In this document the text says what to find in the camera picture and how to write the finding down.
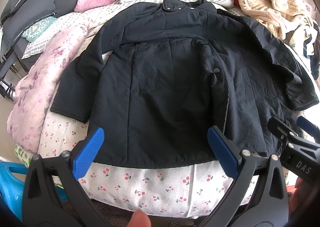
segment beige fleece blanket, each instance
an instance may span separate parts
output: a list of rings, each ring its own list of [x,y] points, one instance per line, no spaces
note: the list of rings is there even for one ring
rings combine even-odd
[[[313,27],[312,19],[300,0],[239,0],[239,4],[247,15],[282,40],[286,33],[300,25],[309,24]]]

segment blue gripper pad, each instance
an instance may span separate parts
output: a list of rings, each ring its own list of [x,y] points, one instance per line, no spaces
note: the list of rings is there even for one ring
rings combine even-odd
[[[96,157],[99,149],[104,141],[104,131],[102,128],[98,128],[91,136],[88,136],[85,140],[85,146],[79,152],[79,155],[73,161],[72,174],[76,180],[87,173],[91,163]]]
[[[237,178],[239,175],[237,159],[213,127],[209,128],[207,138],[226,175],[234,179]]]
[[[318,133],[318,127],[302,116],[298,117],[297,125],[312,137],[316,136]]]

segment green patterned fabric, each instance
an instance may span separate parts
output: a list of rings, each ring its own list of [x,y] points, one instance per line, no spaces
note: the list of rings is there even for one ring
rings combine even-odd
[[[23,32],[22,37],[29,42],[35,41],[53,22],[55,22],[55,20],[55,17],[47,17],[34,23],[30,28]]]
[[[24,151],[23,148],[19,145],[16,145],[14,149],[14,153],[16,154],[17,158],[26,166],[29,167],[31,158],[33,157],[33,153],[30,151]]]
[[[31,163],[31,159],[34,155],[34,153],[30,152],[30,151],[25,151],[23,149],[23,147],[21,147],[20,145],[16,145],[15,149],[14,149],[14,153],[17,156],[17,158],[26,166],[29,167],[30,163]],[[53,181],[54,181],[54,185],[58,186],[60,188],[63,188],[62,184],[61,184],[61,180],[60,177],[58,176],[52,176]]]

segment jacket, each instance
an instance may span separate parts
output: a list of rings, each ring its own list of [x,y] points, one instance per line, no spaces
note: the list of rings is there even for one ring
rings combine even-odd
[[[164,0],[104,24],[64,70],[51,111],[104,129],[95,162],[169,168],[214,160],[212,125],[241,149],[279,154],[268,119],[299,132],[293,111],[318,102],[305,70],[257,21]]]

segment metal screw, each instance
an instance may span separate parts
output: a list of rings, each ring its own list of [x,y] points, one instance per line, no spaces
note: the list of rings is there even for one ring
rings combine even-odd
[[[39,154],[35,154],[33,157],[32,157],[32,160],[38,160],[40,158],[40,155]]]
[[[63,151],[63,152],[61,153],[61,156],[62,156],[63,158],[69,157],[69,156],[70,156],[70,151],[69,151],[69,150]]]
[[[275,161],[277,161],[279,159],[279,157],[276,154],[272,154],[271,158]]]
[[[245,157],[249,157],[251,155],[251,152],[249,150],[242,150],[242,155]]]

